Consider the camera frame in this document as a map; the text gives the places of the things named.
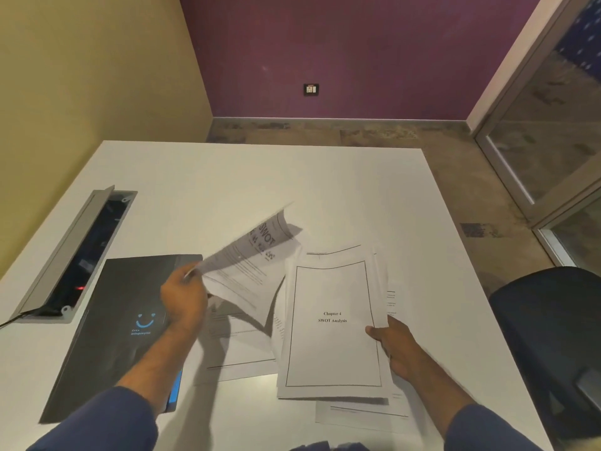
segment black chair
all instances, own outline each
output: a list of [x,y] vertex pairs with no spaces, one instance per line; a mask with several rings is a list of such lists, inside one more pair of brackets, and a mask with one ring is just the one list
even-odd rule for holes
[[601,278],[553,267],[512,281],[490,302],[547,433],[601,435]]

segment stack of paper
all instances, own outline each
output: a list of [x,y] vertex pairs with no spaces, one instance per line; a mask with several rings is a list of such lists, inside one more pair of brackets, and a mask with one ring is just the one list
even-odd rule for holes
[[407,315],[373,246],[303,250],[281,210],[197,269],[214,295],[197,383],[277,373],[279,398],[329,399],[319,422],[419,436],[420,402],[364,331]]

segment person's left hand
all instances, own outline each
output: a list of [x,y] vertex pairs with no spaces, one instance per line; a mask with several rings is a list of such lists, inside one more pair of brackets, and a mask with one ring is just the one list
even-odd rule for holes
[[207,291],[199,272],[192,271],[184,279],[196,264],[187,264],[171,273],[161,286],[161,301],[172,323],[200,329],[207,310]]

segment forearm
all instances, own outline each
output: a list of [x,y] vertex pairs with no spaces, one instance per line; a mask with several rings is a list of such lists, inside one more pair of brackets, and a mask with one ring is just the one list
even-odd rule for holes
[[199,332],[199,325],[170,324],[163,335],[128,371],[117,386],[146,399],[157,417],[165,408],[169,392]]
[[424,403],[434,425],[444,438],[455,415],[465,406],[475,403],[467,392],[446,371],[419,349],[411,363],[409,382]]

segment purple wall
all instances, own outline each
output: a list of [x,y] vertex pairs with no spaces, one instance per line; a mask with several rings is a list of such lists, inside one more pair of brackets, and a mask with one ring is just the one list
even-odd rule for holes
[[449,120],[538,1],[181,0],[216,117]]

